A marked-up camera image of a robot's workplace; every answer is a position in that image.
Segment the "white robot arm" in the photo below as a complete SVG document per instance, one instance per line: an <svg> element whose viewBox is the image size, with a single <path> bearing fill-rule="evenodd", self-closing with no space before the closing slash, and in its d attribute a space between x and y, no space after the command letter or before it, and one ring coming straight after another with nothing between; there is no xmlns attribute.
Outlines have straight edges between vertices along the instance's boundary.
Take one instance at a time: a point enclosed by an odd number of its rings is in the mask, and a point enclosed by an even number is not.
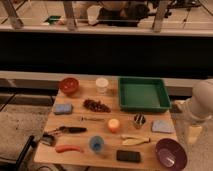
<svg viewBox="0 0 213 171"><path fill-rule="evenodd" d="M183 115L186 142L195 144L203 131L203 124L213 117L213 79L198 82L190 98L184 102L175 101L175 104Z"/></svg>

